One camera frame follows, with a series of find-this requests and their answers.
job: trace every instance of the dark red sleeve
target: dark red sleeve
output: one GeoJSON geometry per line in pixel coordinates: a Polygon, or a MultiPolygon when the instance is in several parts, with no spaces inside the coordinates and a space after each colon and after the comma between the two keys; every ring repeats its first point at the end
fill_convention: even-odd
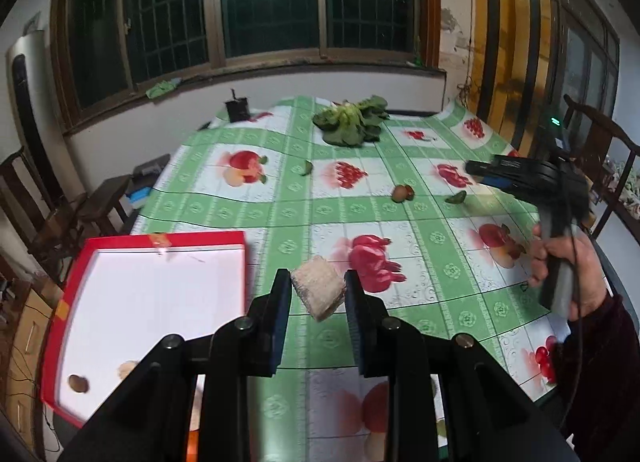
{"type": "MultiPolygon", "coordinates": [[[[578,326],[558,345],[553,360],[565,404],[574,389],[578,360],[578,326]]],[[[640,396],[640,346],[620,296],[607,299],[582,320],[582,373],[566,433],[574,434],[582,462],[596,460],[629,416],[640,396]]]]}

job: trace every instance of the drawer handle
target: drawer handle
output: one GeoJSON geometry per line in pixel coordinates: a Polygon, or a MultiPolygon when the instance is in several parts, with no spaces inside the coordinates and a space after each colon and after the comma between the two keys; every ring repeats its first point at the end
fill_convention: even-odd
{"type": "Polygon", "coordinates": [[[38,329],[38,325],[37,323],[34,321],[33,324],[31,325],[31,330],[29,330],[29,337],[27,338],[27,346],[24,347],[24,353],[26,355],[31,354],[31,339],[34,336],[34,331],[36,331],[38,329]]]}
{"type": "Polygon", "coordinates": [[[22,430],[22,410],[24,409],[24,405],[21,402],[18,402],[18,433],[24,433],[22,430]]]}

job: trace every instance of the bread piece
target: bread piece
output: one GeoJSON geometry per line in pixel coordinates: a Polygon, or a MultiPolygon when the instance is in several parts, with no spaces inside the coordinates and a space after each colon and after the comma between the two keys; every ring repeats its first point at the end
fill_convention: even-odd
{"type": "Polygon", "coordinates": [[[300,265],[291,273],[291,281],[316,321],[328,318],[344,301],[344,280],[322,256],[314,256],[300,265]]]}

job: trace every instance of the human hand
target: human hand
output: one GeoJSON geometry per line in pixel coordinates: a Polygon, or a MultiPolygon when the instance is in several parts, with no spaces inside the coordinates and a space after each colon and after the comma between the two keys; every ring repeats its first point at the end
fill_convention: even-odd
{"type": "MultiPolygon", "coordinates": [[[[533,228],[533,234],[540,237],[540,224],[533,228]]],[[[602,266],[590,239],[583,232],[575,233],[575,252],[578,257],[578,277],[580,282],[580,315],[585,317],[596,310],[607,297],[607,287],[602,277],[602,266]]],[[[529,284],[540,285],[548,276],[546,258],[553,255],[574,261],[574,246],[570,236],[557,236],[548,240],[533,240],[529,254],[531,256],[531,272],[529,284]]],[[[578,319],[578,305],[575,301],[569,307],[569,321],[578,319]]]]}

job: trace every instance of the screw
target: screw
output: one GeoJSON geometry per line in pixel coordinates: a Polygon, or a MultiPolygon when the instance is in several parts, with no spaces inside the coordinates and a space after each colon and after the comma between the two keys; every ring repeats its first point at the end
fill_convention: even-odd
{"type": "Polygon", "coordinates": [[[254,327],[254,320],[248,316],[241,316],[234,321],[238,330],[251,330],[254,327]]]}
{"type": "Polygon", "coordinates": [[[463,348],[471,348],[474,342],[474,339],[469,334],[458,334],[456,336],[456,343],[463,348]]]}
{"type": "Polygon", "coordinates": [[[172,348],[177,348],[184,341],[181,336],[178,334],[169,334],[168,336],[164,336],[162,338],[162,346],[168,350],[172,348]]]}
{"type": "Polygon", "coordinates": [[[400,320],[397,317],[385,317],[382,319],[382,326],[390,331],[398,330],[400,328],[400,320]]]}

